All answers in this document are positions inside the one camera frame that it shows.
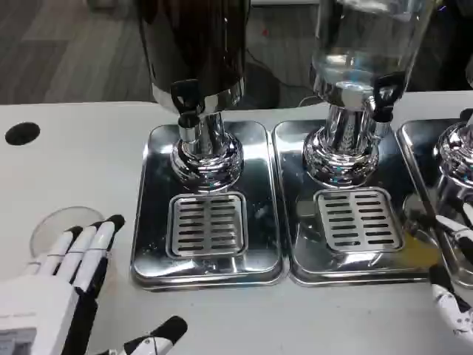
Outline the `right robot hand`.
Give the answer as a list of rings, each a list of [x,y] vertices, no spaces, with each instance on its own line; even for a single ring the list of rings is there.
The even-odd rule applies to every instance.
[[[436,215],[436,221],[453,232],[460,250],[472,261],[472,230],[447,217]],[[429,268],[429,281],[436,309],[452,333],[472,348],[472,306],[456,293],[445,266]]]

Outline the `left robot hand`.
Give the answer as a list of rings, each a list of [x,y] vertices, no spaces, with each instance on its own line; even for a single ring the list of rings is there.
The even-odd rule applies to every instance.
[[[1,282],[2,354],[85,354],[120,214],[58,235],[17,277]]]

